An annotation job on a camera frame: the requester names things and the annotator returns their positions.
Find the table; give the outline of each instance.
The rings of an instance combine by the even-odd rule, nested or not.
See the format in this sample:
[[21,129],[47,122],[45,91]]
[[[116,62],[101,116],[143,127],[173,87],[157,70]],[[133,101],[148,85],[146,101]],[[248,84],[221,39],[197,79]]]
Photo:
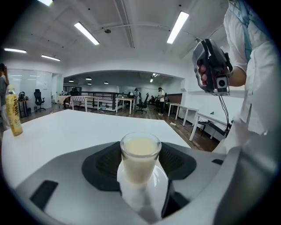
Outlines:
[[177,120],[177,116],[179,115],[179,110],[180,110],[180,108],[186,109],[186,112],[185,112],[185,115],[184,115],[183,126],[185,125],[185,122],[186,122],[186,119],[187,119],[187,114],[188,114],[188,111],[189,111],[189,110],[198,112],[198,109],[193,109],[193,108],[185,107],[185,106],[183,106],[183,105],[181,105],[181,104],[178,104],[178,103],[169,102],[168,104],[169,104],[168,116],[170,116],[171,105],[176,105],[176,106],[177,106],[177,113],[176,113],[175,120]]
[[58,102],[61,103],[61,104],[63,104],[64,108],[66,109],[65,100],[66,100],[67,98],[70,98],[70,97],[71,97],[71,95],[59,95],[59,96],[58,96]]
[[191,133],[190,138],[189,138],[190,141],[192,141],[192,139],[194,137],[194,134],[195,134],[200,116],[202,118],[205,118],[206,120],[210,120],[213,123],[220,123],[224,126],[227,126],[226,118],[222,118],[222,117],[217,116],[217,115],[207,114],[207,113],[203,113],[203,112],[197,112],[196,115],[195,115],[194,127],[193,127],[192,133]]
[[160,141],[189,147],[163,120],[63,110],[22,124],[23,133],[14,137],[4,131],[2,168],[12,188],[53,158],[109,142],[120,141],[132,132],[156,134]]
[[135,98],[116,98],[116,112],[117,112],[117,106],[118,106],[118,100],[122,100],[123,101],[123,106],[122,109],[124,108],[124,101],[130,101],[130,114],[131,114],[131,108],[132,108],[132,101],[133,101],[133,110],[135,108]]
[[97,99],[97,109],[99,110],[99,97],[89,96],[89,95],[71,96],[71,98],[70,98],[70,105],[72,106],[72,110],[74,110],[74,104],[79,103],[79,105],[80,105],[81,102],[84,102],[84,104],[85,104],[85,112],[88,112],[87,100],[89,98]]
[[23,112],[25,114],[25,117],[27,117],[28,116],[28,112],[27,112],[27,105],[26,105],[26,103],[29,102],[29,101],[30,101],[30,99],[18,102],[18,111],[19,111],[20,118],[22,118],[20,103],[22,102]]

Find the standing person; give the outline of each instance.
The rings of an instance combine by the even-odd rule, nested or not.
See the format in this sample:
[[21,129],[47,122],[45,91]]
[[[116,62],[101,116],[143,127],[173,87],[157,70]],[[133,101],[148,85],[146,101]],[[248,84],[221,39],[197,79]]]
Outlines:
[[137,104],[139,104],[139,101],[140,101],[140,92],[137,88],[135,89],[135,92],[136,92],[135,105],[137,105]]
[[158,115],[163,116],[164,113],[164,102],[165,102],[165,91],[160,87],[158,88],[160,98],[160,113]]
[[[279,79],[277,75],[281,70],[274,41],[258,15],[243,0],[230,0],[228,3],[224,27],[230,45],[229,56],[234,68],[233,74],[229,77],[229,85],[234,87],[245,85],[245,95],[241,112],[234,117],[227,138],[214,150],[226,154],[231,148],[245,144],[251,137],[261,135],[272,127],[266,122],[268,118],[262,115],[263,109],[258,105],[262,104],[267,113],[278,110],[272,102],[277,93],[274,94],[271,89],[277,89],[276,79]],[[199,65],[199,73],[202,83],[207,84],[204,65]],[[277,123],[278,118],[270,116],[270,120],[273,124],[272,122]]]
[[7,110],[6,110],[6,89],[9,85],[9,79],[7,74],[7,67],[1,63],[0,64],[0,101],[1,101],[1,117],[3,121],[4,129],[10,129],[10,123],[7,117]]

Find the floor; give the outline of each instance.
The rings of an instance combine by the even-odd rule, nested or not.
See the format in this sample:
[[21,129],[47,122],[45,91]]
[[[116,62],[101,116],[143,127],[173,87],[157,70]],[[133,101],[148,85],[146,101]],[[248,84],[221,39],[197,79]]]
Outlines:
[[[164,120],[166,121],[179,135],[181,138],[184,139],[184,141],[193,149],[198,149],[198,150],[203,150],[203,151],[208,151],[211,152],[215,149],[215,147],[218,145],[218,141],[215,139],[210,139],[210,136],[206,133],[203,133],[201,135],[201,131],[197,130],[194,138],[192,141],[189,141],[189,137],[192,132],[192,126],[190,123],[186,122],[185,126],[182,126],[183,121],[181,119],[175,120],[175,114],[171,114],[170,117],[168,117],[167,113],[164,113],[163,116],[159,116],[158,112],[154,110],[154,105],[148,105],[147,113],[141,113],[141,112],[136,112],[136,110],[132,110],[131,115],[129,114],[129,107],[124,108],[124,109],[119,109],[118,113],[115,112],[109,112],[109,111],[97,111],[96,109],[89,109],[88,112],[91,113],[103,113],[107,115],[117,115],[117,116],[128,116],[128,117],[136,117],[136,118],[145,118],[145,119],[155,119],[155,120]],[[41,111],[41,112],[33,112],[30,116],[22,118],[21,122],[25,123],[27,121],[36,119],[41,116],[48,115],[50,113],[56,113],[59,111],[64,110],[63,106],[59,104],[53,104],[52,108],[46,109],[46,111]],[[80,108],[80,107],[75,107],[75,110],[79,111],[85,111],[85,108]]]

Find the glass cup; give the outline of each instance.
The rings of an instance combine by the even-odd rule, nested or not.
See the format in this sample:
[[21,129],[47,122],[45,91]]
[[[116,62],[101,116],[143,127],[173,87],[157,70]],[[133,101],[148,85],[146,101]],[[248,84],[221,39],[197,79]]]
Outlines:
[[152,134],[134,132],[120,142],[125,173],[135,184],[147,183],[161,150],[160,140]]

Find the yellow label bottle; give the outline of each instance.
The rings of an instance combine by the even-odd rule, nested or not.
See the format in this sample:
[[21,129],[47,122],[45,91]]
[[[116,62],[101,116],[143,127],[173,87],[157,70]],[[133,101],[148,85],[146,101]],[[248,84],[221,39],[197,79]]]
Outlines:
[[14,86],[11,84],[7,87],[6,106],[11,130],[14,136],[18,136],[23,132],[23,130],[21,121],[18,116],[17,95],[15,94]]

